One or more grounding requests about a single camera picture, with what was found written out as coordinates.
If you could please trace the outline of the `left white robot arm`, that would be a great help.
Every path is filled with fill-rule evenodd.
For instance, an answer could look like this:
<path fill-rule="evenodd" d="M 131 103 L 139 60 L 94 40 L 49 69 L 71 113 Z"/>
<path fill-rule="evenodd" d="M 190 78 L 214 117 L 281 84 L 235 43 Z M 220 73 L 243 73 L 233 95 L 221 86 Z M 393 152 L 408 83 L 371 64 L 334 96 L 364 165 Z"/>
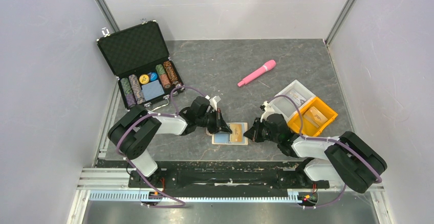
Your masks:
<path fill-rule="evenodd" d="M 205 128 L 211 135 L 231 134 L 217 106 L 219 100 L 218 96 L 198 96 L 179 114 L 155 113 L 136 105 L 109 129 L 107 137 L 116 146 L 116 152 L 141 173 L 143 183 L 154 187 L 160 182 L 161 173 L 147 148 L 155 135 L 185 136 L 197 127 Z"/>

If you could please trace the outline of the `beige card holder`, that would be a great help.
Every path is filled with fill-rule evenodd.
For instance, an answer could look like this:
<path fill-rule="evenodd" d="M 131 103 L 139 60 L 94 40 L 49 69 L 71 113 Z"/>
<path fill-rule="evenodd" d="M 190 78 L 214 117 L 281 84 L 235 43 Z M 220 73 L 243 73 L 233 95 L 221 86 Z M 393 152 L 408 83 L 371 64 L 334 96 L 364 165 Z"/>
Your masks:
<path fill-rule="evenodd" d="M 232 123 L 243 123 L 244 124 L 244 133 L 247 131 L 248 129 L 248 123 L 246 122 L 232 122 Z M 246 137 L 243 136 L 243 142 L 242 143 L 231 143 L 230 142 L 230 135 L 231 134 L 226 134 L 226 133 L 214 133 L 211 134 L 211 132 L 209 132 L 208 130 L 206 130 L 206 134 L 208 136 L 211 136 L 211 143 L 213 145 L 248 145 L 248 139 Z"/>

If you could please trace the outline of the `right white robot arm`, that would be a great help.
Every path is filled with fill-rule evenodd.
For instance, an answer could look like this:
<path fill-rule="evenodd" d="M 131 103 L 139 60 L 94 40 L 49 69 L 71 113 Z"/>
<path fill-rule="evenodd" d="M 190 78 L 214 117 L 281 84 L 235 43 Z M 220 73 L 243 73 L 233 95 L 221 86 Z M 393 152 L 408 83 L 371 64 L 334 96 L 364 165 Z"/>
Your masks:
<path fill-rule="evenodd" d="M 379 177 L 387 169 L 386 161 L 354 132 L 329 138 L 300 136 L 284 121 L 281 114 L 271 114 L 264 120 L 256 118 L 244 137 L 254 142 L 274 142 L 284 155 L 303 158 L 295 174 L 300 186 L 335 181 L 364 193 L 380 182 Z"/>

